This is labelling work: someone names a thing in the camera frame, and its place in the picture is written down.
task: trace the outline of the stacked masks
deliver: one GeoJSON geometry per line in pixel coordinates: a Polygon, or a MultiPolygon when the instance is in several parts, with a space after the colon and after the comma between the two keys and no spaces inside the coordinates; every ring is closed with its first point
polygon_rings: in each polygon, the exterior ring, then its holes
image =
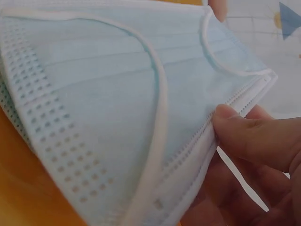
{"type": "Polygon", "coordinates": [[[135,0],[1,5],[0,104],[93,226],[173,226],[217,148],[277,76],[209,7],[135,0]]]}

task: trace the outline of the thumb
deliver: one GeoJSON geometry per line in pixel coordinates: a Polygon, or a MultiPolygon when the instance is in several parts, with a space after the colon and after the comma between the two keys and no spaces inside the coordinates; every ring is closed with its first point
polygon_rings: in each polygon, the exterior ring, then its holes
{"type": "Polygon", "coordinates": [[[251,120],[220,105],[213,125],[224,151],[236,157],[291,174],[301,163],[301,118],[251,120]]]}

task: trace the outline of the fingernail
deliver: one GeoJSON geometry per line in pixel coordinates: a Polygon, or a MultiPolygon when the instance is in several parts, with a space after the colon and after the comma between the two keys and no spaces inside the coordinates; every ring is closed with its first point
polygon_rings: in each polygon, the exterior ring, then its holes
{"type": "Polygon", "coordinates": [[[218,105],[215,109],[214,116],[220,119],[229,119],[239,116],[239,114],[228,105],[218,105]]]}

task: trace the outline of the yellow circle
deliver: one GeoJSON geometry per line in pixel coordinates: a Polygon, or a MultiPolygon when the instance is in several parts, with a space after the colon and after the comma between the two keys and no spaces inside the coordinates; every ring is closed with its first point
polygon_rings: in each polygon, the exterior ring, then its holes
{"type": "Polygon", "coordinates": [[[280,30],[282,29],[282,22],[281,22],[281,14],[280,14],[280,12],[275,13],[275,15],[274,15],[274,23],[275,23],[276,28],[278,28],[280,30]]]}

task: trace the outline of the embossed dot pattern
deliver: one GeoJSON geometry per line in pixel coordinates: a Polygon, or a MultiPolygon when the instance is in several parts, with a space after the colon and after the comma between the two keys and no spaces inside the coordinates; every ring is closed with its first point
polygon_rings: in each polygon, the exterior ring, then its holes
{"type": "Polygon", "coordinates": [[[85,144],[72,115],[52,90],[43,66],[26,40],[21,22],[12,18],[4,20],[0,35],[5,71],[4,77],[0,77],[0,105],[30,145],[14,103],[22,109],[20,114],[27,123],[28,135],[33,137],[32,145],[39,145],[38,156],[49,166],[50,174],[60,174],[54,177],[56,183],[67,197],[88,205],[114,180],[107,176],[107,169],[85,144]],[[4,80],[11,87],[12,96],[4,80]]]}

